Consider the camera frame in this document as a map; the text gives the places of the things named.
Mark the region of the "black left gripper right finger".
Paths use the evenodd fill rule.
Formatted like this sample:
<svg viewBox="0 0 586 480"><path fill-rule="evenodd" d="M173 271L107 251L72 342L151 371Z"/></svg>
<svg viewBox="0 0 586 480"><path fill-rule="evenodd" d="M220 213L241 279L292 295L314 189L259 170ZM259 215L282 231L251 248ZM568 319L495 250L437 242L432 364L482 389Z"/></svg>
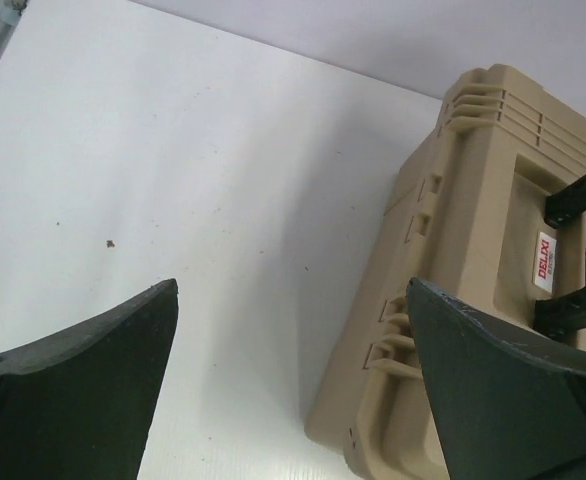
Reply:
<svg viewBox="0 0 586 480"><path fill-rule="evenodd" d="M586 479L586 352L411 278L406 299L453 479Z"/></svg>

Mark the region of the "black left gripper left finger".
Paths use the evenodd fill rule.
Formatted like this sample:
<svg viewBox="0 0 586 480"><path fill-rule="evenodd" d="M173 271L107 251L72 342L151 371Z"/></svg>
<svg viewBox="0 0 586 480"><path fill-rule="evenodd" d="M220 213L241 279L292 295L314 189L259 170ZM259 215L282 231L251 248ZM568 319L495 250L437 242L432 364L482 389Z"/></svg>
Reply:
<svg viewBox="0 0 586 480"><path fill-rule="evenodd" d="M178 284L0 353L0 479L135 479L174 340Z"/></svg>

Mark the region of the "tan plastic tool box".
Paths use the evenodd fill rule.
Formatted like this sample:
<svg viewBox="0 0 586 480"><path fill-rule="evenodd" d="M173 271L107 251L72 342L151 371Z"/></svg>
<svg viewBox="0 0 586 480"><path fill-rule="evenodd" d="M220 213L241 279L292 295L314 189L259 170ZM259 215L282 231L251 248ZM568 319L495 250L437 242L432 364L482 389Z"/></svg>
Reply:
<svg viewBox="0 0 586 480"><path fill-rule="evenodd" d="M400 168L305 432L363 479L453 479L411 278L586 352L586 118L513 67L460 76Z"/></svg>

